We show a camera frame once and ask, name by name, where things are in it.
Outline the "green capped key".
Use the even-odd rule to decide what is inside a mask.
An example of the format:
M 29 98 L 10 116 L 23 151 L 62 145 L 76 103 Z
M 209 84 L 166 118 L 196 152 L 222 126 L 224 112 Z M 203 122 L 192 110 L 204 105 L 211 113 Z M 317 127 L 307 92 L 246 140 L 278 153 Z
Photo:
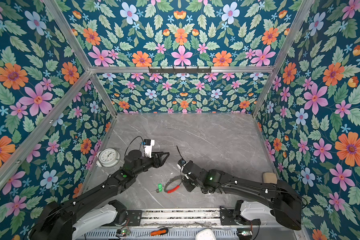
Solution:
M 156 190 L 154 190 L 154 192 L 160 193 L 160 192 L 162 192 L 163 190 L 164 190 L 163 185 L 162 185 L 162 184 L 158 184 L 158 186 L 157 186 Z

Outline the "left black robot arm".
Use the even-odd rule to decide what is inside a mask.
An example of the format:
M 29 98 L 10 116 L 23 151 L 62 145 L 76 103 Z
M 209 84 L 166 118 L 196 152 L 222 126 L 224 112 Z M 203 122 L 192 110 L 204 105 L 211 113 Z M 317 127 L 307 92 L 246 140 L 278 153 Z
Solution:
M 104 182 L 90 191 L 61 204 L 52 202 L 44 207 L 36 224 L 30 230 L 31 240 L 73 240 L 90 232 L 96 226 L 79 227 L 79 220 L 95 213 L 95 207 L 106 200 L 125 192 L 137 176 L 150 168 L 164 165 L 169 152 L 153 152 L 150 157 L 143 156 L 139 150 L 132 150 L 124 158 L 124 164 Z

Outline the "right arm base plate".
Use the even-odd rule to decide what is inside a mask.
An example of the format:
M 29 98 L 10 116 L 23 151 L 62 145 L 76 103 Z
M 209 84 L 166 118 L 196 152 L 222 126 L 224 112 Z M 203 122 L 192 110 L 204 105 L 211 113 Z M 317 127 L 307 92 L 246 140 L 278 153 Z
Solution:
M 247 220 L 239 214 L 235 214 L 233 209 L 220 207 L 220 222 L 222 226 L 259 226 L 260 219 Z

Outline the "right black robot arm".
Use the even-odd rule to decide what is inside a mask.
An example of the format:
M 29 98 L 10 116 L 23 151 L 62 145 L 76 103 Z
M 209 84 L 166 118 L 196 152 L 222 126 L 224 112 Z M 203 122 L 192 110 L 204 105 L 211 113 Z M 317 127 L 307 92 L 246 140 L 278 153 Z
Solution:
M 199 188 L 203 194 L 230 194 L 254 200 L 268 208 L 276 221 L 291 230 L 302 229 L 302 197 L 285 181 L 260 183 L 240 179 L 224 171 L 205 170 L 193 161 L 178 161 L 188 192 Z

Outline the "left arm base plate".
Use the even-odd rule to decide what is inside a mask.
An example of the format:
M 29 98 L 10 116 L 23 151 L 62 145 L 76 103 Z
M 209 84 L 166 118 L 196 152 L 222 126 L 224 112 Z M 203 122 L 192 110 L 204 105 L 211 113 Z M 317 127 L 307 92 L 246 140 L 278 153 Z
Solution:
M 123 210 L 117 213 L 116 218 L 111 222 L 112 226 L 140 226 L 143 211 L 141 210 Z

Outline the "metal keyring disc red grip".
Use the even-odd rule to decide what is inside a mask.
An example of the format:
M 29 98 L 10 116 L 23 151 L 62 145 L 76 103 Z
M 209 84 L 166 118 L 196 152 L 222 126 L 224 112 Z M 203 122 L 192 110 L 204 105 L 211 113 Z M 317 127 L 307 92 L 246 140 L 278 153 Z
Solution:
M 183 178 L 181 176 L 176 176 L 171 178 L 164 186 L 164 192 L 167 194 L 171 194 L 176 192 L 180 186 L 182 185 Z

